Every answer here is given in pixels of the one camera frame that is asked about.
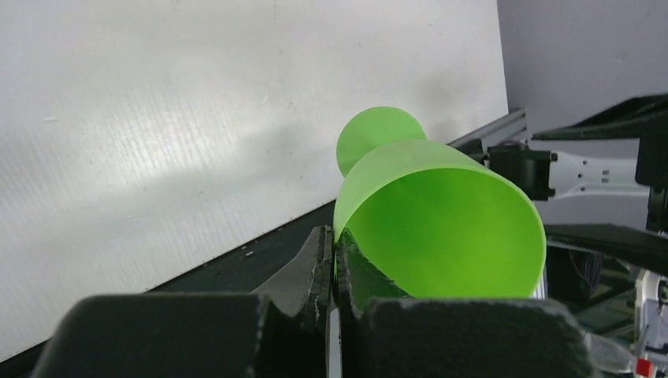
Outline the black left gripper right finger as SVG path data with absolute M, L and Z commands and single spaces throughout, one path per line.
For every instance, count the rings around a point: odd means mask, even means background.
M 539 299 L 412 298 L 344 231 L 336 244 L 345 377 L 595 377 L 566 307 Z

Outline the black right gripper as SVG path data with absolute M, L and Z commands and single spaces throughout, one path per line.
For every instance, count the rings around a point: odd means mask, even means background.
M 548 183 L 552 200 L 648 196 L 645 228 L 617 224 L 547 224 L 549 246 L 599 252 L 653 272 L 667 270 L 667 96 L 634 97 L 576 124 L 538 132 L 534 141 L 636 139 L 635 159 L 554 152 Z

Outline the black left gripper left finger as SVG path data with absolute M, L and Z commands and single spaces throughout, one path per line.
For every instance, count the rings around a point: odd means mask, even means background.
M 64 317 L 35 377 L 325 377 L 332 230 L 247 293 L 99 295 Z

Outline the green plastic wine glass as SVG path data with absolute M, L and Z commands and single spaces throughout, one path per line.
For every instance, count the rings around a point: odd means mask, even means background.
M 508 179 L 427 138 L 408 112 L 378 106 L 340 133 L 335 239 L 419 298 L 529 298 L 546 259 L 543 222 Z

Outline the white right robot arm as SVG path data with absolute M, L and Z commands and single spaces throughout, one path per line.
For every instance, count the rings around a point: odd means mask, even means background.
M 590 142 L 636 139 L 631 159 L 586 157 L 534 150 L 519 141 L 526 115 L 516 110 L 451 142 L 518 185 L 532 200 L 585 196 L 647 197 L 643 231 L 615 224 L 548 224 L 550 246 L 600 252 L 667 274 L 667 95 L 629 98 L 576 124 L 538 132 L 533 142 Z

